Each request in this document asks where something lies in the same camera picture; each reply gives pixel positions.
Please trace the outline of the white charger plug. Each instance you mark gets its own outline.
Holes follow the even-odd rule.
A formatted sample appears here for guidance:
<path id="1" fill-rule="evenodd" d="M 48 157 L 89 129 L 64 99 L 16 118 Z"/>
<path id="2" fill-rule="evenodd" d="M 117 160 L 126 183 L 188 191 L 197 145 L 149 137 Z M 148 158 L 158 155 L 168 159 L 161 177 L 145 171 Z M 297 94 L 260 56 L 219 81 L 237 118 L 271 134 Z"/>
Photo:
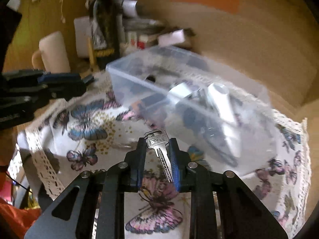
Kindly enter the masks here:
<path id="1" fill-rule="evenodd" d="M 200 87 L 189 82 L 183 82 L 175 85 L 168 91 L 167 97 L 173 104 L 179 103 L 182 99 L 191 98 Z"/>

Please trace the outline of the cream ceramic mug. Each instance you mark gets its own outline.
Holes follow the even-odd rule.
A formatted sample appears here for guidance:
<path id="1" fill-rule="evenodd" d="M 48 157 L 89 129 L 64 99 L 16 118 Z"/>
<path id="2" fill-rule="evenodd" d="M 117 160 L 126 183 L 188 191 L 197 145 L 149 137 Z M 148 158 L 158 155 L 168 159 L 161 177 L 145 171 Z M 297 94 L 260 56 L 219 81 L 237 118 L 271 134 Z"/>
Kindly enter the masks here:
<path id="1" fill-rule="evenodd" d="M 60 31 L 43 37 L 38 44 L 38 50 L 31 57 L 34 69 L 46 70 L 51 73 L 70 73 L 64 38 Z"/>

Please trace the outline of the dark wine bottle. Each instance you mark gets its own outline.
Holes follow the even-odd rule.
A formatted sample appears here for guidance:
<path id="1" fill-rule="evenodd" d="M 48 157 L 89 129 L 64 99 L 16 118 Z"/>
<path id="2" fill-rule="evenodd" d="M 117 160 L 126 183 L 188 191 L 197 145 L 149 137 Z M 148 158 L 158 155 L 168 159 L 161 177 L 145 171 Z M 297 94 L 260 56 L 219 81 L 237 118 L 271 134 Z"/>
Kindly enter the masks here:
<path id="1" fill-rule="evenodd" d="M 100 70 L 120 57 L 116 16 L 117 7 L 113 0 L 93 0 L 90 3 L 91 39 Z"/>

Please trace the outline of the small pink white box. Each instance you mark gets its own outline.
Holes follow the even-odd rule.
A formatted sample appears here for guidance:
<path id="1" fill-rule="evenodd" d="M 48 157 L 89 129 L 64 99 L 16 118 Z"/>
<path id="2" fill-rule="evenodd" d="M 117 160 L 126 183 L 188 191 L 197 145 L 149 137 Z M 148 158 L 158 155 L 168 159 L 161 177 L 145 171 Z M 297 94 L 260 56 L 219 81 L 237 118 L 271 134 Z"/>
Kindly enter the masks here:
<path id="1" fill-rule="evenodd" d="M 157 38 L 159 46 L 176 46 L 178 48 L 190 49 L 192 48 L 192 38 L 195 33 L 192 29 L 178 29 L 160 35 Z"/>

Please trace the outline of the white handheld beauty device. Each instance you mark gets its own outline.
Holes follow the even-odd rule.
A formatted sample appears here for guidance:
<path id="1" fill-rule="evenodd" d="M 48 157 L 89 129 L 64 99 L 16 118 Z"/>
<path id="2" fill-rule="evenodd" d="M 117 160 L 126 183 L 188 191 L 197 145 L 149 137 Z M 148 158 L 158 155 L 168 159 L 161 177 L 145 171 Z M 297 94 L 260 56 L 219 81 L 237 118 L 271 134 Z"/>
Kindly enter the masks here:
<path id="1" fill-rule="evenodd" d="M 232 109 L 229 89 L 222 83 L 212 83 L 207 88 L 208 99 L 217 109 L 222 120 L 222 130 L 230 153 L 236 159 L 241 157 L 241 134 Z"/>

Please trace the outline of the clear plastic storage box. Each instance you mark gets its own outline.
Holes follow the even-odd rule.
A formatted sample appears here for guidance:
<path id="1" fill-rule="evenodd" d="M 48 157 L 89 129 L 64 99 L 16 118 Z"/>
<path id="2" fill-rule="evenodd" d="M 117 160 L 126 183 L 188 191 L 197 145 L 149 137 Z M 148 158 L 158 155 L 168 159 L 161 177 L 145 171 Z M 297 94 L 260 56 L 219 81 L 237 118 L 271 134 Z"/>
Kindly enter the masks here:
<path id="1" fill-rule="evenodd" d="M 166 96 L 166 116 L 146 120 L 176 138 L 182 148 L 196 147 L 213 171 L 233 170 L 246 175 L 277 154 L 273 113 L 265 86 L 234 70 L 196 53 L 172 46 L 134 52 L 109 63 L 116 99 L 129 108 L 132 103 L 155 93 Z M 189 99 L 173 104 L 167 97 L 175 85 L 189 82 L 200 89 Z M 230 153 L 222 130 L 222 120 L 209 99 L 207 88 L 222 83 L 241 134 L 241 157 Z"/>

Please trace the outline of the silver door key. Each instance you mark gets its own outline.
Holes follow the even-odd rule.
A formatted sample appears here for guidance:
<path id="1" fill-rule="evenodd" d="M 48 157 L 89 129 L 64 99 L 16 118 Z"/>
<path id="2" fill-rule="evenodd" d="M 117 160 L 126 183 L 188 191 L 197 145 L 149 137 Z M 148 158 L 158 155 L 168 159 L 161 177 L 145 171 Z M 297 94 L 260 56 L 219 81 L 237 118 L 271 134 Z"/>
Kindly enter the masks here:
<path id="1" fill-rule="evenodd" d="M 172 183 L 172 168 L 168 152 L 166 150 L 166 145 L 169 143 L 166 131 L 163 129 L 149 131 L 144 134 L 144 138 L 146 140 L 147 148 L 155 151 L 167 181 Z"/>

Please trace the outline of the butterfly print table cloth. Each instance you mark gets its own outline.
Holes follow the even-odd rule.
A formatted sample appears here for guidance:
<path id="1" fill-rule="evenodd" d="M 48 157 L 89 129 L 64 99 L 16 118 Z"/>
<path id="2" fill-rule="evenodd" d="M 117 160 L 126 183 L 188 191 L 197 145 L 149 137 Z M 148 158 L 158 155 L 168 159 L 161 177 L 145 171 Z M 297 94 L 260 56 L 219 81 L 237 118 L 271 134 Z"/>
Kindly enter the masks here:
<path id="1" fill-rule="evenodd" d="M 169 135 L 177 138 L 193 161 L 212 171 L 227 168 L 213 158 L 215 149 L 204 140 L 205 120 L 197 120 L 191 108 L 168 104 L 139 116 L 134 107 L 119 103 L 107 73 L 95 78 L 82 97 L 56 101 L 18 136 L 24 170 L 39 203 L 55 199 L 82 171 L 105 171 L 123 160 L 139 137 L 153 128 L 152 117 L 164 121 Z M 242 146 L 259 132 L 276 146 L 274 157 L 263 153 L 260 145 L 254 146 L 253 155 L 244 161 L 248 171 L 239 175 L 292 238 L 305 224 L 311 177 L 307 124 L 277 112 L 264 113 L 236 94 L 230 95 L 230 101 L 244 133 Z M 163 201 L 172 207 L 151 207 L 149 201 L 165 180 L 153 151 L 148 153 L 145 170 L 142 191 L 125 198 L 126 238 L 186 238 L 190 195 L 178 194 L 167 186 Z"/>

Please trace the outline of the black yellow battery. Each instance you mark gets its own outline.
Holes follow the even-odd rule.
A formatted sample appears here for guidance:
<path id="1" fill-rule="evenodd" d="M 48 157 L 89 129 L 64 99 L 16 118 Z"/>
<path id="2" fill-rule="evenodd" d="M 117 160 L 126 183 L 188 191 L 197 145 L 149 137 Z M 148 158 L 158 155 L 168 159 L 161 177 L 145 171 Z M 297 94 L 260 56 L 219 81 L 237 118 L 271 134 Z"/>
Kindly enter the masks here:
<path id="1" fill-rule="evenodd" d="M 155 93 L 135 101 L 130 105 L 129 109 L 146 120 L 159 121 L 163 116 L 166 116 L 164 106 L 167 102 L 166 96 Z"/>

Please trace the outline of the white paper note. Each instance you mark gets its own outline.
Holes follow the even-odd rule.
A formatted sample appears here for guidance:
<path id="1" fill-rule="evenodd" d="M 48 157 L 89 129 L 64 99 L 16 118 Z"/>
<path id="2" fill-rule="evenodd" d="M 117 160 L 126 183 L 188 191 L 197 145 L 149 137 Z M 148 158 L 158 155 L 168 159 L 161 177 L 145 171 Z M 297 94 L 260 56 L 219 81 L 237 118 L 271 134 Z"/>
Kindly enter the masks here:
<path id="1" fill-rule="evenodd" d="M 79 58 L 88 58 L 88 38 L 91 38 L 89 16 L 74 19 L 76 52 Z"/>

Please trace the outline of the stack of books papers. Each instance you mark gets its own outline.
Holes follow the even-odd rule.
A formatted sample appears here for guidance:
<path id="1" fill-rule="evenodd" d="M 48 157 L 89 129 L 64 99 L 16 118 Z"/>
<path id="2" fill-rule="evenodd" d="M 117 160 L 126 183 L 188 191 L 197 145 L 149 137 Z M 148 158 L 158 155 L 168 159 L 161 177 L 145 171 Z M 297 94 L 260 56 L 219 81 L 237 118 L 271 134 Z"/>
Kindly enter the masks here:
<path id="1" fill-rule="evenodd" d="M 113 0 L 116 5 L 120 55 L 157 45 L 158 36 L 166 25 L 151 18 L 143 3 L 138 0 Z"/>

